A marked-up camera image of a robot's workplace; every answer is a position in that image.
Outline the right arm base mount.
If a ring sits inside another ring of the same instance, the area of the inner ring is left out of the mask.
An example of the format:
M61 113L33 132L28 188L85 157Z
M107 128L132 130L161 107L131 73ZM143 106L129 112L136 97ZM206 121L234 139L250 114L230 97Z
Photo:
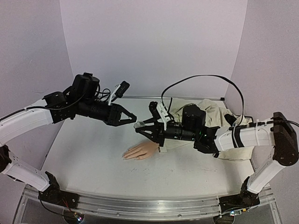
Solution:
M249 209L251 207L260 204L260 199L258 194L248 191L247 188L248 181L249 181L249 177L247 177L243 182L239 194L222 196L219 198L221 214L228 214L236 210Z

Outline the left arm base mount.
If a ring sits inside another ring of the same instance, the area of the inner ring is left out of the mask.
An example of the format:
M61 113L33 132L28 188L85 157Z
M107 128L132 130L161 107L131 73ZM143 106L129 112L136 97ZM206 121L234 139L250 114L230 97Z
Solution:
M77 208L79 194L61 190L55 176L48 171L45 174L49 186L44 191L39 191L38 198L42 202L64 206L69 209Z

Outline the clear nail polish bottle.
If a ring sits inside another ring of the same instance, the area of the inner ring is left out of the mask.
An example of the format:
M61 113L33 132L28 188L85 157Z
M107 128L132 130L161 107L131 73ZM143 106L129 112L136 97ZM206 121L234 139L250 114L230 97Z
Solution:
M141 128L144 126L146 126L146 125L143 121L137 121L136 123L134 123L134 129Z

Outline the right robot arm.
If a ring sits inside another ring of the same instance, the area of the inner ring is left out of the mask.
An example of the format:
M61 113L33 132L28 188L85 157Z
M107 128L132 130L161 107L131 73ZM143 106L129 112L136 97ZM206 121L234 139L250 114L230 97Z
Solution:
M246 191L258 194L282 169L299 160L295 122L287 120L280 112L265 121L251 122L231 127L207 127L206 112L196 105L183 108L181 122L171 119L164 106L157 102L149 105L152 118L138 121L134 128L153 142L164 145L165 139L194 142L193 147L204 154L219 154L230 149L271 146L264 164L245 183Z

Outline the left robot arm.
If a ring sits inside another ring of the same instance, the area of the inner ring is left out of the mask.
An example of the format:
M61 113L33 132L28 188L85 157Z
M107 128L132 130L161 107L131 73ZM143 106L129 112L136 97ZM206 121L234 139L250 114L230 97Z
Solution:
M114 101L122 98L130 87L123 81L100 100L100 80L91 73L78 74L71 86L44 96L30 106L15 111L0 119L0 172L24 182L40 192L52 203L63 200L62 191L55 176L42 172L23 162L8 148L7 143L16 137L42 126L56 124L76 115L103 121L108 126L122 126L136 122L137 117Z

